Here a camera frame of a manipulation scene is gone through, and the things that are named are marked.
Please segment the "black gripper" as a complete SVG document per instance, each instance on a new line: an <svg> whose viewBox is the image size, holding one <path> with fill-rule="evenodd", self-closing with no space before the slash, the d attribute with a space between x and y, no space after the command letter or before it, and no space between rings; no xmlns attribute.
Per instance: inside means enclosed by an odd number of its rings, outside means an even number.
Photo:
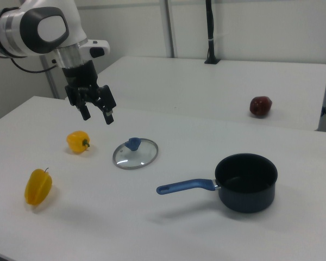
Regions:
<svg viewBox="0 0 326 261"><path fill-rule="evenodd" d="M108 85L98 85L98 74L93 62L88 61L77 67L63 68L62 71L67 80L65 87L67 97L70 104L79 109L83 120L86 121L91 117L86 104L92 103L102 111L107 125L113 123L112 114L116 102Z"/></svg>

